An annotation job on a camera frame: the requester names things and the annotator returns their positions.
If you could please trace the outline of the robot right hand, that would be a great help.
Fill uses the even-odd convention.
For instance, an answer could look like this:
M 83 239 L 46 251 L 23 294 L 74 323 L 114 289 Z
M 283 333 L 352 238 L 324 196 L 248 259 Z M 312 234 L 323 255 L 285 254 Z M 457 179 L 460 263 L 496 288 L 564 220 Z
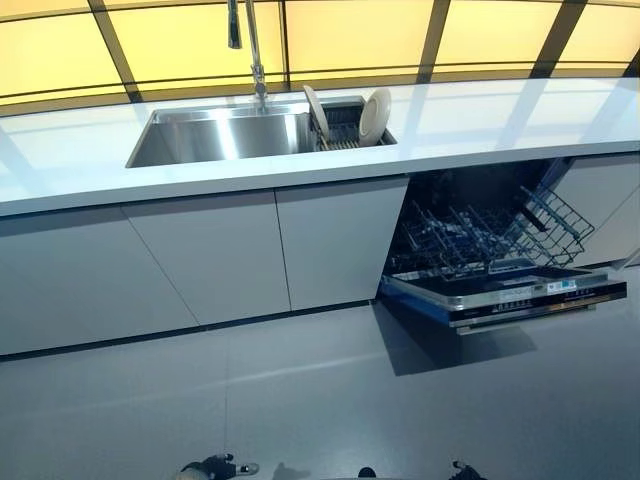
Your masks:
M 456 472 L 450 477 L 450 480 L 486 480 L 476 469 L 463 461 L 455 460 L 452 462 L 452 466 Z

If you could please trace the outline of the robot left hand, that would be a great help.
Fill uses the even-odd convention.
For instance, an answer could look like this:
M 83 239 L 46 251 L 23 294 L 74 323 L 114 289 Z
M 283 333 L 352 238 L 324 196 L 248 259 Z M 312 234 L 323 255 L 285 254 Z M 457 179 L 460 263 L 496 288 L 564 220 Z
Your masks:
M 174 479 L 228 480 L 255 476 L 259 471 L 257 463 L 238 464 L 233 454 L 218 453 L 185 465 L 175 474 Z

